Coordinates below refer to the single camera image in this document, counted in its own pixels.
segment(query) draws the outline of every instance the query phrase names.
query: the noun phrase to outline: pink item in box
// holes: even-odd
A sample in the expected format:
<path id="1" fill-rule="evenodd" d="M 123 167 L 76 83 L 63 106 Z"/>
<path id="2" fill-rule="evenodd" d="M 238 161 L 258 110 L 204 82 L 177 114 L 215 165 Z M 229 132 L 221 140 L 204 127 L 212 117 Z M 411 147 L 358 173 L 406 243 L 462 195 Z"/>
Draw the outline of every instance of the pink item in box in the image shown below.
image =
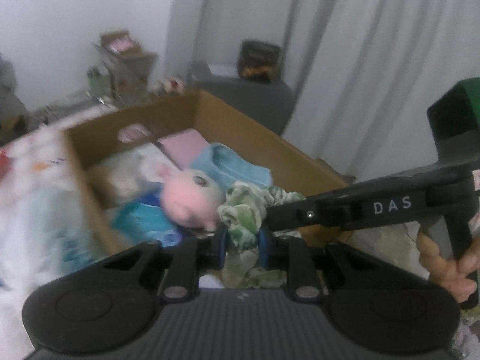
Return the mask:
<path id="1" fill-rule="evenodd" d="M 158 142 L 162 145 L 162 151 L 180 169 L 189 168 L 190 163 L 209 145 L 193 128 L 160 138 Z"/>

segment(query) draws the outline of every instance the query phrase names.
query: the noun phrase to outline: stuffed animal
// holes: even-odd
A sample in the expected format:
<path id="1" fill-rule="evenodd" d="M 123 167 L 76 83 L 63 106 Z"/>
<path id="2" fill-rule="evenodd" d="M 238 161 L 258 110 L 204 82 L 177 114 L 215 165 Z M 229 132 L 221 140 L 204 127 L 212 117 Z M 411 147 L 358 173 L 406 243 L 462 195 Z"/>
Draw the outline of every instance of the stuffed animal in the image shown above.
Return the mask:
<path id="1" fill-rule="evenodd" d="M 205 172 L 186 169 L 164 183 L 160 205 L 175 223 L 186 228 L 217 229 L 217 208 L 225 201 L 218 185 Z"/>

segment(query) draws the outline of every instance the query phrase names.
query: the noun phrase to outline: finger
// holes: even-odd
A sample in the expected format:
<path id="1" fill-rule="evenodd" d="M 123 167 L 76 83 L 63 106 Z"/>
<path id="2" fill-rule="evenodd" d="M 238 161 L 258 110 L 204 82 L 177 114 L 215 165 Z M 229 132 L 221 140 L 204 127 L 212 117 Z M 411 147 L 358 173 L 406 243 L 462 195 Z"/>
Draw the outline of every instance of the finger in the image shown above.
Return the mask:
<path id="1" fill-rule="evenodd" d="M 461 273 L 469 274 L 477 269 L 480 269 L 480 235 L 474 238 L 472 245 L 458 262 Z"/>
<path id="2" fill-rule="evenodd" d="M 438 245 L 423 231 L 418 232 L 417 249 L 421 254 L 428 257 L 437 257 L 440 255 Z"/>
<path id="3" fill-rule="evenodd" d="M 440 256 L 429 257 L 421 254 L 419 262 L 422 267 L 437 279 L 455 280 L 458 277 L 457 263 L 455 260 L 446 260 Z"/>
<path id="4" fill-rule="evenodd" d="M 458 303 L 465 302 L 477 289 L 477 283 L 469 279 L 441 280 L 436 283 L 450 292 Z"/>

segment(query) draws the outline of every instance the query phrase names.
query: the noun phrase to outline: screw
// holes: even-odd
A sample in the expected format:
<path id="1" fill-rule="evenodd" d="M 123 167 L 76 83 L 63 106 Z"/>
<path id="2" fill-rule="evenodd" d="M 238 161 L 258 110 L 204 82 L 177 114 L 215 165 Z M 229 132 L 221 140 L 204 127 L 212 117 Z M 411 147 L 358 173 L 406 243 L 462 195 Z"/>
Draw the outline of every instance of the screw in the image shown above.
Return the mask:
<path id="1" fill-rule="evenodd" d="M 320 290 L 312 286 L 302 286 L 298 287 L 295 293 L 302 299 L 313 299 L 320 295 Z"/>
<path id="2" fill-rule="evenodd" d="M 167 298 L 180 299 L 186 296 L 186 294 L 188 294 L 188 291 L 185 287 L 171 286 L 168 287 L 163 293 Z"/>

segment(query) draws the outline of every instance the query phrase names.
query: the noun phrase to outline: white curtain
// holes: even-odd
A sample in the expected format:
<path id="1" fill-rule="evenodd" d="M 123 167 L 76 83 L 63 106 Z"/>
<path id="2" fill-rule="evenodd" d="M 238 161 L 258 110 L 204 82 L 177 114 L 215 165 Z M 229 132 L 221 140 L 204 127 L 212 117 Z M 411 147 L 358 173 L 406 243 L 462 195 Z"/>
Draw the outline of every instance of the white curtain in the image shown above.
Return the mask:
<path id="1" fill-rule="evenodd" d="M 284 138 L 371 179 L 436 160 L 426 110 L 480 76 L 480 0 L 302 0 Z"/>

